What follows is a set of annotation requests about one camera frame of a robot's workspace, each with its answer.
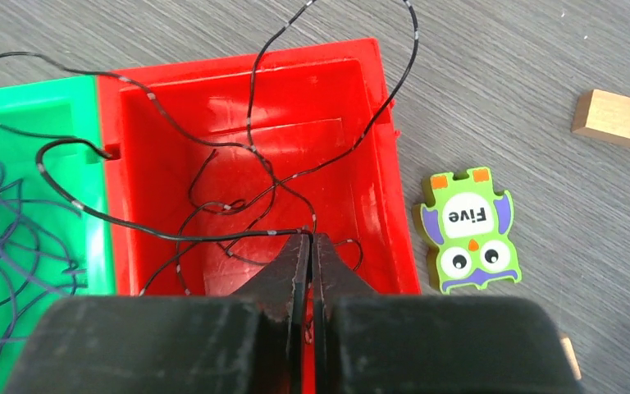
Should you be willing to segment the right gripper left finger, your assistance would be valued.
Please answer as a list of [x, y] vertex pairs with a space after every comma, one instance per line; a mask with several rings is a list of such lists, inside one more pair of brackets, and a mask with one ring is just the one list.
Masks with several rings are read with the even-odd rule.
[[311, 238], [227, 296], [76, 296], [39, 320], [8, 393], [299, 393]]

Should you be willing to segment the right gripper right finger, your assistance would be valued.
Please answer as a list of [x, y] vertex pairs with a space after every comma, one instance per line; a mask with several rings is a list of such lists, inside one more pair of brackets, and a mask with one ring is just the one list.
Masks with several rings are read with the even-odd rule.
[[512, 296], [383, 295], [311, 238], [318, 393], [579, 393], [558, 330]]

